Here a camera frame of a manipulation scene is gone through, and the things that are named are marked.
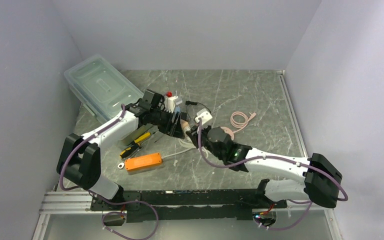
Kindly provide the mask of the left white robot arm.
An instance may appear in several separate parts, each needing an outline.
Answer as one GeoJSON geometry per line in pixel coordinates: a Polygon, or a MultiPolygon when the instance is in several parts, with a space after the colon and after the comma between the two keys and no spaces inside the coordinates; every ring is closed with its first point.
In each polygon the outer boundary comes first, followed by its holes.
{"type": "Polygon", "coordinates": [[[67,136],[56,167],[60,188],[67,190],[63,184],[67,179],[75,184],[75,188],[104,198],[109,209],[119,209],[124,203],[124,189],[102,174],[102,154],[117,141],[148,124],[167,136],[184,138],[181,120],[185,120],[187,114],[181,111],[182,103],[179,96],[166,96],[147,89],[137,102],[123,104],[115,117],[98,128],[82,135],[72,133],[67,136]]]}

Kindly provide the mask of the pink socket cable plug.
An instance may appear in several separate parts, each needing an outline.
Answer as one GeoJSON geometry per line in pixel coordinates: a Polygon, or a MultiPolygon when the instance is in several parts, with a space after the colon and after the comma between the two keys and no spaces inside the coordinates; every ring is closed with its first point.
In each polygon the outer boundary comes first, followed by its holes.
{"type": "Polygon", "coordinates": [[[242,131],[247,127],[250,121],[256,116],[255,112],[245,113],[242,111],[235,111],[230,116],[230,124],[235,128],[232,132],[235,134],[242,131]]]}

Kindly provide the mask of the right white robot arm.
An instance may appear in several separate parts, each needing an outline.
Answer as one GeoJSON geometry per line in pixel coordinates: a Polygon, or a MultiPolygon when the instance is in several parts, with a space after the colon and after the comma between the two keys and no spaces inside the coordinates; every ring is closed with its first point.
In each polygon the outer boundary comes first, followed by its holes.
{"type": "Polygon", "coordinates": [[[257,187],[256,203],[267,208],[280,201],[310,201],[324,208],[334,209],[348,196],[341,186],[342,174],[322,154],[311,157],[292,157],[265,152],[255,147],[234,142],[221,127],[199,126],[184,131],[199,150],[207,150],[222,164],[207,163],[215,168],[236,172],[259,172],[281,177],[263,179],[257,187]]]}

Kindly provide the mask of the blue plug adapter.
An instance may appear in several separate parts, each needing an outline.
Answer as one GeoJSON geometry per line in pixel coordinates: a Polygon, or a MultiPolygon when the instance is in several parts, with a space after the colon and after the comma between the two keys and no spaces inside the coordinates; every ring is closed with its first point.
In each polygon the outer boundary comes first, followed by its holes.
{"type": "Polygon", "coordinates": [[[174,114],[174,115],[177,115],[177,114],[180,115],[181,113],[182,113],[181,108],[180,108],[179,106],[176,106],[176,107],[174,108],[173,114],[174,114]]]}

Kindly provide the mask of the beige cube socket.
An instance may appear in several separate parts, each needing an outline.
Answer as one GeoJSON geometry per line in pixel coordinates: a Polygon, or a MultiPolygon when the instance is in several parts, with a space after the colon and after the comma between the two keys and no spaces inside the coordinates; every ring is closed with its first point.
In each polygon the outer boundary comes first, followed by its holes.
{"type": "Polygon", "coordinates": [[[180,125],[181,125],[181,128],[182,128],[182,131],[183,132],[187,132],[187,131],[190,131],[191,130],[191,127],[189,125],[189,122],[186,121],[186,120],[180,120],[180,125]]]}

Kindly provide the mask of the pink round socket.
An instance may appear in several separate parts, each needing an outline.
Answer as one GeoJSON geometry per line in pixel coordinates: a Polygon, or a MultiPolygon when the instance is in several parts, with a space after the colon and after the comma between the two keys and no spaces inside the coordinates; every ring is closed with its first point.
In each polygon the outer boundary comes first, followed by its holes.
{"type": "Polygon", "coordinates": [[[227,126],[221,126],[220,127],[226,134],[228,134],[231,138],[231,140],[233,141],[235,139],[235,133],[233,130],[231,130],[229,127],[227,126]]]}

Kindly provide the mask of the orange power strip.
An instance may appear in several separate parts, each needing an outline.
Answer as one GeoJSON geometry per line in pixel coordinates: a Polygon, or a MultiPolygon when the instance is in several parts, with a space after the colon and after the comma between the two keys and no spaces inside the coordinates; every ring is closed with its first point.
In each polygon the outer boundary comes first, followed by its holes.
{"type": "Polygon", "coordinates": [[[151,167],[157,167],[160,166],[162,163],[163,158],[160,153],[152,153],[125,160],[124,168],[129,173],[132,173],[141,170],[147,170],[151,167]]]}

